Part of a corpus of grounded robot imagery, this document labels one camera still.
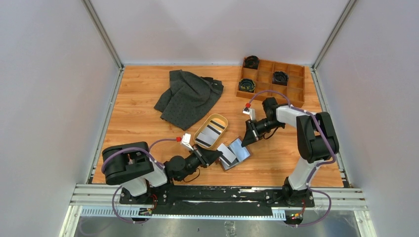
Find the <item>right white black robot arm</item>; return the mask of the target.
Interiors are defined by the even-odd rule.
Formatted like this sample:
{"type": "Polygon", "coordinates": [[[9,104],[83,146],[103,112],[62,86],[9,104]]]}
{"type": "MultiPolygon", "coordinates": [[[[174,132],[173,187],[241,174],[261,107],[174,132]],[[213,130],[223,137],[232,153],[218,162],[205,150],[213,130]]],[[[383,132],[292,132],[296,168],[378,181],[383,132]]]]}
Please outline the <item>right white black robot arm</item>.
{"type": "Polygon", "coordinates": [[[339,152],[339,143],[331,116],[327,112],[312,113],[291,104],[278,104],[269,97],[263,102],[266,117],[256,120],[254,109],[247,103],[243,113],[249,115],[242,147],[264,139],[271,130],[290,125],[297,131],[297,148],[300,158],[292,174],[282,186],[280,199],[288,206],[295,206],[309,197],[309,185],[317,169],[333,163],[339,152]]]}

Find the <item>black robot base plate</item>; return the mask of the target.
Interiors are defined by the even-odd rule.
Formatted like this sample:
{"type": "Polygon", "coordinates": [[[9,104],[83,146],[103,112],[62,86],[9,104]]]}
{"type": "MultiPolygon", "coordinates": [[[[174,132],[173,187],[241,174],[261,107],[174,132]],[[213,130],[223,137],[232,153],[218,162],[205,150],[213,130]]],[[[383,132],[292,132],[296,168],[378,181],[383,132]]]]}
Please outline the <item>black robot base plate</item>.
{"type": "Polygon", "coordinates": [[[150,188],[134,197],[122,189],[120,204],[151,205],[155,214],[208,216],[268,216],[273,207],[314,207],[312,194],[286,201],[281,189],[175,185],[150,188]]]}

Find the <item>brown leather card holder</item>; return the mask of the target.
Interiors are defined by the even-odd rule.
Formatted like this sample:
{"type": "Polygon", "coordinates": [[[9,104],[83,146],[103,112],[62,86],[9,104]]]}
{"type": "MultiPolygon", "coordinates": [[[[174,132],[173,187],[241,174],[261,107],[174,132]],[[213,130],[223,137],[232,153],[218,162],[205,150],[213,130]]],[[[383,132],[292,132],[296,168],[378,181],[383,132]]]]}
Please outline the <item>brown leather card holder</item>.
{"type": "MultiPolygon", "coordinates": [[[[243,163],[247,158],[252,156],[251,151],[248,150],[247,147],[242,147],[241,143],[242,143],[242,140],[239,137],[239,138],[235,139],[233,142],[231,142],[229,145],[226,145],[227,147],[229,147],[231,149],[231,151],[236,155],[236,157],[239,160],[239,162],[235,166],[233,166],[232,168],[238,166],[239,164],[243,163]]],[[[221,167],[224,171],[232,169],[232,168],[224,169],[222,165],[221,165],[221,167]]]]}

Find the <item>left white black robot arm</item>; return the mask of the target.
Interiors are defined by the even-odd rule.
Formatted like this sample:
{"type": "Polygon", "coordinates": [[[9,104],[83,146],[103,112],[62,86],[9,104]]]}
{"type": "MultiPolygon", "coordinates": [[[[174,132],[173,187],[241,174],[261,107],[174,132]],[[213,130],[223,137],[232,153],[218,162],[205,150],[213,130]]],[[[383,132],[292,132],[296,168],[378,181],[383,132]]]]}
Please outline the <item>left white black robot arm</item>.
{"type": "Polygon", "coordinates": [[[193,145],[188,157],[173,156],[161,163],[152,156],[146,142],[137,142],[105,148],[101,172],[107,185],[120,185],[139,204],[145,204],[151,199],[150,187],[183,181],[198,168],[212,165],[221,155],[221,151],[193,145]]]}

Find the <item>oval wooden card tray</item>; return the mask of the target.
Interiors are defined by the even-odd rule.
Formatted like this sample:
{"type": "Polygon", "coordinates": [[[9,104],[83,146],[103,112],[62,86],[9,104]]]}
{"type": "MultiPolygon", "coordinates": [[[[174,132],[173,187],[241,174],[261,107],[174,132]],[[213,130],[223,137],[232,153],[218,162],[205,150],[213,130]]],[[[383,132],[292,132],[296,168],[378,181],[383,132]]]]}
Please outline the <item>oval wooden card tray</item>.
{"type": "Polygon", "coordinates": [[[207,119],[206,119],[206,121],[201,125],[201,127],[196,131],[196,133],[194,134],[194,136],[193,136],[193,140],[194,140],[194,142],[195,142],[195,138],[196,138],[196,135],[197,135],[197,133],[199,132],[199,131],[201,131],[201,129],[203,128],[203,126],[209,121],[209,120],[211,120],[211,119],[219,119],[219,120],[221,120],[223,123],[225,123],[227,126],[226,126],[226,129],[222,132],[222,134],[221,134],[221,136],[224,134],[224,132],[227,130],[227,127],[228,127],[228,124],[229,124],[229,122],[228,122],[228,120],[227,120],[227,118],[225,118],[224,116],[222,116],[222,115],[220,115],[220,114],[212,114],[212,115],[210,115],[207,119]]]}

